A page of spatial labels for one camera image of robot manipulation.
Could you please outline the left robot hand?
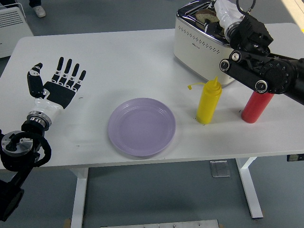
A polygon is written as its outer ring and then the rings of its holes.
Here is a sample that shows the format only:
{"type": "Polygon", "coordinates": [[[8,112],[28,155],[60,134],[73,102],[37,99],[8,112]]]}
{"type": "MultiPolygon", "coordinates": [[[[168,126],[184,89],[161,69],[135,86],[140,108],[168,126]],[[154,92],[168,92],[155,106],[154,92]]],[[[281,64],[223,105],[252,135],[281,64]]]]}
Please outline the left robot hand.
{"type": "Polygon", "coordinates": [[[42,67],[43,64],[38,63],[27,73],[29,93],[35,98],[32,111],[43,113],[53,119],[71,103],[81,87],[86,71],[79,73],[78,63],[72,66],[71,59],[64,63],[64,58],[60,57],[51,80],[43,83],[40,76],[42,67]]]}

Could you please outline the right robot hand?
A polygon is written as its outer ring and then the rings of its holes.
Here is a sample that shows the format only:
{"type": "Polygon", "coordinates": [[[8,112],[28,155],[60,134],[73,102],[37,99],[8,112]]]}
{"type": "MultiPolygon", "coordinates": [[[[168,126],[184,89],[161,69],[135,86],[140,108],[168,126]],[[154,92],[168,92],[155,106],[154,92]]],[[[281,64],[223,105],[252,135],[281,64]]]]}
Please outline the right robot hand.
{"type": "Polygon", "coordinates": [[[204,31],[209,35],[223,32],[226,39],[229,39],[243,20],[243,15],[237,9],[236,4],[228,0],[213,1],[206,10],[203,20],[204,31]]]}

